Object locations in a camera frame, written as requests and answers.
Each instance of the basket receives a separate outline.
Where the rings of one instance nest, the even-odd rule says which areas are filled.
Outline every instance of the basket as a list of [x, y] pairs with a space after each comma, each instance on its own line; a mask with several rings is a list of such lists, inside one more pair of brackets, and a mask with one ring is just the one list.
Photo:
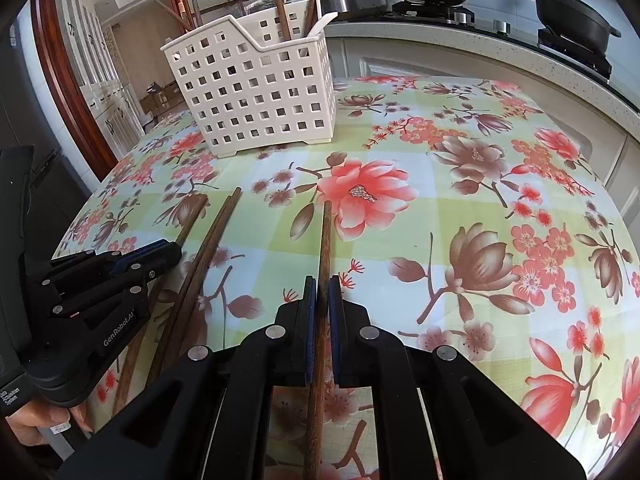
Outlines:
[[290, 41], [282, 41], [273, 8], [223, 16], [161, 48], [218, 158], [269, 144], [331, 141], [329, 56], [324, 30], [302, 37], [307, 3], [285, 4]]

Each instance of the tablecloth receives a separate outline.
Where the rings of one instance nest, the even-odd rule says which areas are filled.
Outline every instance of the tablecloth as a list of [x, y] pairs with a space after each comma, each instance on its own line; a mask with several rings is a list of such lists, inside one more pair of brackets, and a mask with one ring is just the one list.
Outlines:
[[[332, 273], [344, 297], [408, 346], [455, 346], [582, 463], [590, 476], [640, 412], [638, 254], [577, 145], [520, 89], [499, 81], [336, 80], [330, 144], [292, 143], [216, 160], [190, 112], [172, 116], [105, 179], [58, 254], [129, 251], [175, 239], [208, 203], [155, 306], [130, 397], [176, 291], [236, 186], [183, 347], [237, 345], [273, 322], [318, 269], [332, 202]], [[122, 357], [90, 398], [111, 414]], [[276, 388], [266, 477], [299, 476], [306, 393]], [[377, 478], [370, 391], [326, 372], [322, 477]]]

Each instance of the screw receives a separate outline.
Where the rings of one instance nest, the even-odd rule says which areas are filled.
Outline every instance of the screw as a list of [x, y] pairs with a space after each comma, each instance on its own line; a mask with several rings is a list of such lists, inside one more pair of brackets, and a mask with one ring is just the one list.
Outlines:
[[187, 355], [192, 361], [202, 361], [209, 354], [209, 349], [203, 345], [192, 346]]
[[363, 339], [375, 339], [380, 335], [380, 330], [374, 326], [363, 326], [360, 329], [360, 337]]
[[287, 333], [287, 330], [281, 325], [268, 326], [264, 331], [269, 339], [280, 339]]
[[443, 361], [453, 361], [458, 356], [458, 352], [453, 346], [443, 345], [437, 348], [436, 355]]

